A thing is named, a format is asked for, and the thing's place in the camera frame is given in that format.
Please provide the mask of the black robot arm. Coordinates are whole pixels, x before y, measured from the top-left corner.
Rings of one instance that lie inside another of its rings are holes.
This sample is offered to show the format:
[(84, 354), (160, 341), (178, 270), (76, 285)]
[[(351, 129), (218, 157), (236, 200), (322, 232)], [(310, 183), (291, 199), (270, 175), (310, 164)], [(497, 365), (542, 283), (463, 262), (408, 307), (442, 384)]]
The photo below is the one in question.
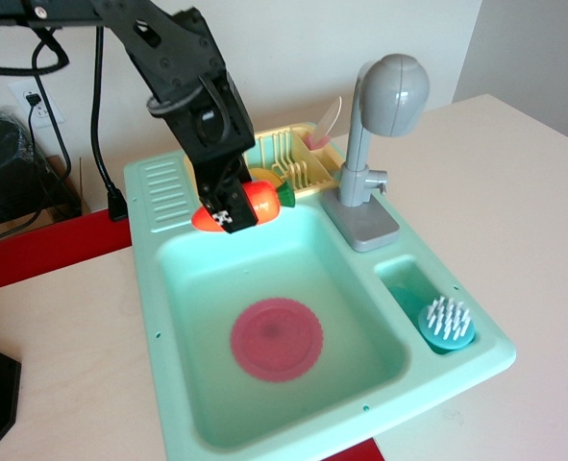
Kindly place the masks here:
[(68, 65), (56, 28), (110, 29), (152, 92), (148, 111), (165, 121), (189, 158), (202, 206), (228, 233), (257, 224), (241, 158), (255, 144), (253, 125), (197, 9), (169, 14), (151, 1), (0, 1), (0, 26), (31, 29), (58, 58), (41, 69), (0, 67), (2, 76), (39, 76)]

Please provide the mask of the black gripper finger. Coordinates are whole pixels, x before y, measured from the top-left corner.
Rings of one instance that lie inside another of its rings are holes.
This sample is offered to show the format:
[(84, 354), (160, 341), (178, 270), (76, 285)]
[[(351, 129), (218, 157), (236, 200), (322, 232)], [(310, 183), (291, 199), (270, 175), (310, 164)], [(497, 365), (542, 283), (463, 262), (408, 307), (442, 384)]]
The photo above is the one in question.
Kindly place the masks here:
[(198, 209), (199, 231), (234, 233), (258, 223), (243, 183), (223, 185), (200, 200), (202, 207)]

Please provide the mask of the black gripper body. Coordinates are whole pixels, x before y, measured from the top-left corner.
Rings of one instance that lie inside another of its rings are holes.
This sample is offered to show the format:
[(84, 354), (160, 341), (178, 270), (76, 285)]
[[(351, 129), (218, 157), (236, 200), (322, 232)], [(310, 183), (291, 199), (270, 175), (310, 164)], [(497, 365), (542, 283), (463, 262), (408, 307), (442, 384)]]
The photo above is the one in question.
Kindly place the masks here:
[(189, 157), (200, 199), (244, 201), (240, 157), (254, 128), (205, 17), (195, 8), (112, 6), (110, 28), (152, 92), (149, 112)]

